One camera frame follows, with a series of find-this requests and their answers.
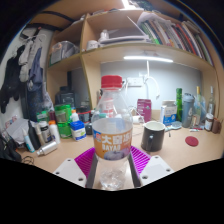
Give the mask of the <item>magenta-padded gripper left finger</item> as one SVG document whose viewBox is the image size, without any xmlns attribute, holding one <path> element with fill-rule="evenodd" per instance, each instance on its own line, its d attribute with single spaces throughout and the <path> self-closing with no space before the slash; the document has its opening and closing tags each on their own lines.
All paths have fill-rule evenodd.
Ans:
<svg viewBox="0 0 224 224">
<path fill-rule="evenodd" d="M 65 159 L 54 174 L 78 186 L 91 189 L 95 180 L 96 167 L 95 149 L 90 148 L 75 159 Z"/>
</svg>

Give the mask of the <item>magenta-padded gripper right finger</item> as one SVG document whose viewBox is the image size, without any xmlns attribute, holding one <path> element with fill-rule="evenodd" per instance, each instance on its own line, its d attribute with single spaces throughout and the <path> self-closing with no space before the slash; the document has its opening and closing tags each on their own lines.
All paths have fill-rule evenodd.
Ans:
<svg viewBox="0 0 224 224">
<path fill-rule="evenodd" d="M 150 156 L 134 146 L 130 150 L 129 165 L 135 188 L 146 186 L 174 173 L 159 155 Z"/>
</svg>

